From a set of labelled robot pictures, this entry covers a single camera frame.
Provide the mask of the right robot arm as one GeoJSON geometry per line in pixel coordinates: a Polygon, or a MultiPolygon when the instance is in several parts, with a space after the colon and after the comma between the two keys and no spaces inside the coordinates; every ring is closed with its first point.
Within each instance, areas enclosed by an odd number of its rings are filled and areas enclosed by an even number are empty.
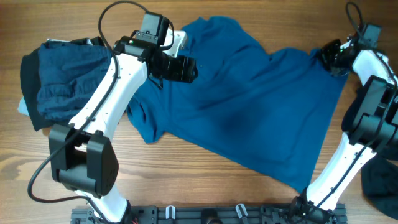
{"type": "Polygon", "coordinates": [[[354,72],[362,87],[347,110],[340,144],[320,176],[292,201],[287,223],[335,223],[338,199],[376,154],[397,146],[397,78],[377,50],[381,27],[364,23],[345,44],[334,40],[319,59],[334,76],[354,72]]]}

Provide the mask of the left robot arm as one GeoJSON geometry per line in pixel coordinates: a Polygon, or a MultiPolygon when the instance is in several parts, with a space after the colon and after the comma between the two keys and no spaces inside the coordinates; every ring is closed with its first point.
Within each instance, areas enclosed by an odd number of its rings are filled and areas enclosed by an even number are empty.
{"type": "Polygon", "coordinates": [[[141,28],[112,49],[108,71],[68,125],[49,134],[53,180],[85,199],[96,223],[132,223],[130,203],[116,187],[119,163],[111,141],[128,103],[146,80],[191,83],[195,59],[179,55],[188,41],[164,16],[147,12],[141,28]]]}

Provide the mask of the blue polo shirt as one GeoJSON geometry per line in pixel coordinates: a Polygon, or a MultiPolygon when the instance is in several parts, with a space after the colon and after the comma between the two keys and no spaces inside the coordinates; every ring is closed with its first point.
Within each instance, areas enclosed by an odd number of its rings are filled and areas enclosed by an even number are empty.
{"type": "Polygon", "coordinates": [[[298,192],[306,188],[346,83],[317,49],[267,53],[228,17],[198,18],[183,30],[182,55],[196,60],[191,83],[146,81],[126,112],[150,144],[171,133],[298,192]]]}

